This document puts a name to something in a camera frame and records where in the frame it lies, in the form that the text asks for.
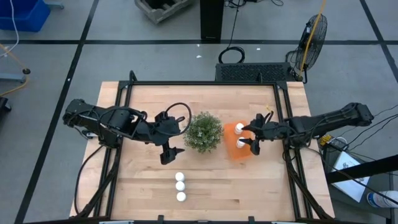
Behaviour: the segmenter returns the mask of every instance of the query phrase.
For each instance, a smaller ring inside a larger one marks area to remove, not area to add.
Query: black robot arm
[[[155,117],[155,122],[147,122],[147,113],[128,107],[112,106],[101,108],[89,105],[84,100],[73,100],[63,115],[63,123],[69,127],[84,127],[98,135],[99,143],[110,148],[118,148],[122,137],[135,141],[142,141],[145,144],[155,144],[163,147],[160,155],[160,162],[163,165],[172,162],[175,156],[183,152],[183,149],[170,148],[169,138],[185,132],[181,132],[179,122],[185,118],[175,119],[167,114],[168,110],[175,105],[184,105],[188,108],[191,120],[190,108],[184,103],[176,103],[166,111],[160,112]]]
[[[260,154],[259,141],[287,139],[291,147],[303,147],[314,136],[322,136],[344,126],[369,126],[374,118],[368,107],[361,103],[349,103],[340,110],[318,116],[294,116],[281,123],[270,121],[267,117],[257,114],[249,125],[243,127],[243,130],[256,135],[254,140],[241,140],[251,145],[254,155]]]

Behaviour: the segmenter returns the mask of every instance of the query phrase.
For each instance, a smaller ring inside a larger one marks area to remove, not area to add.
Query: white ball
[[[183,202],[183,201],[185,201],[185,199],[187,199],[187,195],[184,192],[179,192],[177,194],[177,200],[179,202]]]
[[[179,191],[185,190],[185,184],[184,184],[184,182],[178,181],[178,182],[175,184],[175,188],[176,188],[177,190],[179,190]]]
[[[181,172],[176,173],[175,174],[175,180],[176,181],[184,181],[185,180],[184,174],[181,173]]]

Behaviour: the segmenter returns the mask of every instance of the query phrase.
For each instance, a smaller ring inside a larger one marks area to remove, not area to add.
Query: potted plant
[[[209,112],[200,112],[192,118],[191,125],[184,135],[185,145],[200,153],[212,152],[223,136],[223,125]]]

